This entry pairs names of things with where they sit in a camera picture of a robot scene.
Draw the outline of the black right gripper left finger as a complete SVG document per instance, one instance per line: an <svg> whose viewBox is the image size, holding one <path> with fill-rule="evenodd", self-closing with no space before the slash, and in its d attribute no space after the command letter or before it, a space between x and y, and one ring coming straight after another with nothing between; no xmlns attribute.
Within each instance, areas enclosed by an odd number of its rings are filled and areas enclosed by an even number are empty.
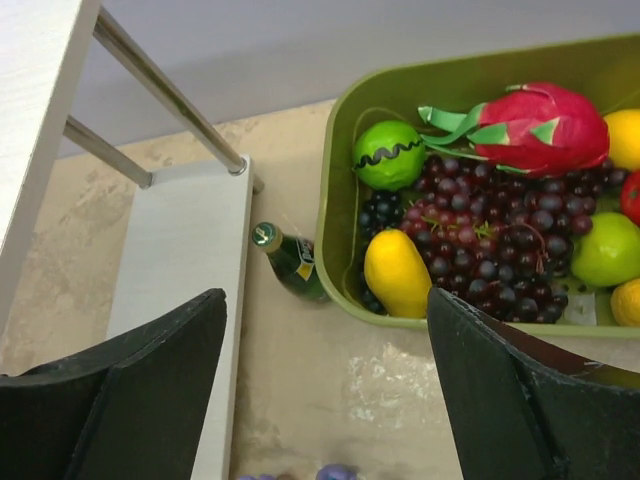
<svg viewBox="0 0 640 480"><path fill-rule="evenodd" d="M209 289L93 347L1 378L4 479L188 479L222 349Z"/></svg>

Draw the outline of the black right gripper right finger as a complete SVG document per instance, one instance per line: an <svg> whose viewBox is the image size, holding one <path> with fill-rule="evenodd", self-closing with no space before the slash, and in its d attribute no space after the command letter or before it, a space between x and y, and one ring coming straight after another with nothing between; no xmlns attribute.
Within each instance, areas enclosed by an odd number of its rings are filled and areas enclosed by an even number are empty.
<svg viewBox="0 0 640 480"><path fill-rule="evenodd" d="M639 375L432 288L431 347L466 479L636 479Z"/></svg>

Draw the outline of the purple bunny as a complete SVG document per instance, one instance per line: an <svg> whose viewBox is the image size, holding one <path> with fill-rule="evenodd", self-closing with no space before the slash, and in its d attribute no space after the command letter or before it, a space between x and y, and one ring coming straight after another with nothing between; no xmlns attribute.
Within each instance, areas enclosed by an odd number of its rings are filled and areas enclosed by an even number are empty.
<svg viewBox="0 0 640 480"><path fill-rule="evenodd" d="M296 480L292 473L260 474L257 476L243 475L238 480ZM340 464L329 464L320 468L315 474L315 480L357 480L358 474L353 469Z"/></svg>

